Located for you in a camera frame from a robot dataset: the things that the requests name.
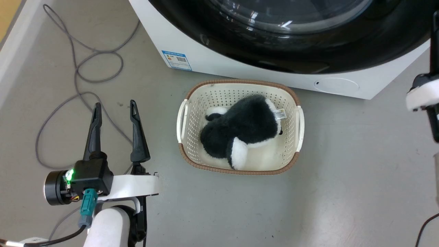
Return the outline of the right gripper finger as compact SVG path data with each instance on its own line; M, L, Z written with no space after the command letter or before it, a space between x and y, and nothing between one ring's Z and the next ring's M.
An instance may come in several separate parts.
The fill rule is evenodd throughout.
M430 35L430 75L439 73L439 11L436 10L432 16Z

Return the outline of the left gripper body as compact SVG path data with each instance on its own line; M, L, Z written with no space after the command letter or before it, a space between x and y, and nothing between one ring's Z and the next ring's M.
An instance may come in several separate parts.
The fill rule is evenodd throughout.
M128 175L114 175L105 158L77 161L70 170L50 172L44 183L44 197L50 205L66 205L85 198L87 189L97 193L99 202L132 200L160 193L159 177L142 166L147 158L133 158Z

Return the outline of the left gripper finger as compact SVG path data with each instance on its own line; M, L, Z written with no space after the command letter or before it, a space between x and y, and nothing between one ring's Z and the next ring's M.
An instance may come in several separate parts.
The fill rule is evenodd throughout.
M135 100L130 100L130 119L133 124L133 150L130 154L132 162L131 175L144 175L146 173L143 163L150 160L151 155L144 135L138 105Z
M102 105L96 103L92 114L92 119L87 135L86 148L83 155L84 161L95 158L107 158L107 155L101 150L101 126L103 123Z

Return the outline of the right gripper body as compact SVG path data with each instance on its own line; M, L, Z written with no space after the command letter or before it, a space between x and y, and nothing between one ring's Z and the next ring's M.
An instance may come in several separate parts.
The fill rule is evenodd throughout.
M438 76L419 74L415 77L411 89L406 94L406 107L409 111L435 105L439 102Z

